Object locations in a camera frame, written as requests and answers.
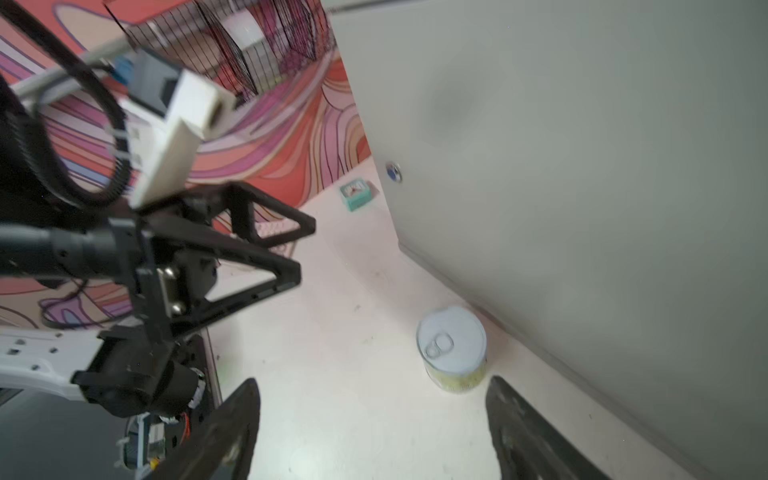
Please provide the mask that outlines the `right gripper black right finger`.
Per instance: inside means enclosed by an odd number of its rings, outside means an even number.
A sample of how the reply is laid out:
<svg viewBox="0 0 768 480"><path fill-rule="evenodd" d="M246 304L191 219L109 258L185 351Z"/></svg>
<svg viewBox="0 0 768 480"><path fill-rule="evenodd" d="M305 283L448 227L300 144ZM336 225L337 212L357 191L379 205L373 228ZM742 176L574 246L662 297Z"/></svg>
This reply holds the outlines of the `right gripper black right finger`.
<svg viewBox="0 0 768 480"><path fill-rule="evenodd" d="M503 480L607 477L498 375L489 381L485 406Z"/></svg>

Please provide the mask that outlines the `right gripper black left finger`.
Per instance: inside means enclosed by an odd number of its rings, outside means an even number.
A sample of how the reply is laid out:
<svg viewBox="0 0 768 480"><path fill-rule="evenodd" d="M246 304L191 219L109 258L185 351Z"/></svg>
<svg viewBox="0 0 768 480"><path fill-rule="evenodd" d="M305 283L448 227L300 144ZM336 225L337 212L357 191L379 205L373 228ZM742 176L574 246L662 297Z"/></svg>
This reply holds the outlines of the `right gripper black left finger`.
<svg viewBox="0 0 768 480"><path fill-rule="evenodd" d="M246 480L259 432L260 407L258 384L248 378L148 478Z"/></svg>

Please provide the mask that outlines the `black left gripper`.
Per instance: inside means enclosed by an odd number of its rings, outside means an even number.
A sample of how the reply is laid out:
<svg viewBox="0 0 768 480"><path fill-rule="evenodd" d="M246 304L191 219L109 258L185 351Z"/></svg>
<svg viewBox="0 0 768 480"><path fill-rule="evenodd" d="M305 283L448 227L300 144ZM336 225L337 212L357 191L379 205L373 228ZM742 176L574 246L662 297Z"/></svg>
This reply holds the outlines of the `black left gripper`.
<svg viewBox="0 0 768 480"><path fill-rule="evenodd" d="M316 231L314 217L246 182L195 186L183 207L141 213L117 205L103 212L58 212L1 221L1 274L37 281L110 280L129 291L148 338L186 337L301 283L298 262L272 249ZM233 231L213 227L227 216ZM256 222L288 219L294 229L261 236ZM221 262L269 278L214 299Z"/></svg>

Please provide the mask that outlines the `green can pull tab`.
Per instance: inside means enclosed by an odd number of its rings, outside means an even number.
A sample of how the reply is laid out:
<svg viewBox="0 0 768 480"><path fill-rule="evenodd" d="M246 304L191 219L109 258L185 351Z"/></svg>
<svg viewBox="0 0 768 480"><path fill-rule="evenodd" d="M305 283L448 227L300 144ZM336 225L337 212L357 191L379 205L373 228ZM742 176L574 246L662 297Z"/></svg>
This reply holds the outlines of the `green can pull tab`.
<svg viewBox="0 0 768 480"><path fill-rule="evenodd" d="M425 370L441 389L463 393L485 376L488 339L479 317L451 306L426 315L416 331Z"/></svg>

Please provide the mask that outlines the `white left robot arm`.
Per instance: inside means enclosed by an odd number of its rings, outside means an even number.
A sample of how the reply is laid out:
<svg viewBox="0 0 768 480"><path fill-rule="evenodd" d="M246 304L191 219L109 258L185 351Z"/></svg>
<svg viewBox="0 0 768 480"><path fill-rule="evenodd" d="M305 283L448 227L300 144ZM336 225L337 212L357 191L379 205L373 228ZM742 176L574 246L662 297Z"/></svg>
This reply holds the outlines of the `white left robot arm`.
<svg viewBox="0 0 768 480"><path fill-rule="evenodd" d="M198 186L149 206L25 202L1 220L1 273L41 283L109 280L129 293L133 325L64 334L1 358L6 388L97 404L126 418L174 417L198 405L203 374L181 342L297 287L298 262L279 245L312 235L313 217L244 182Z"/></svg>

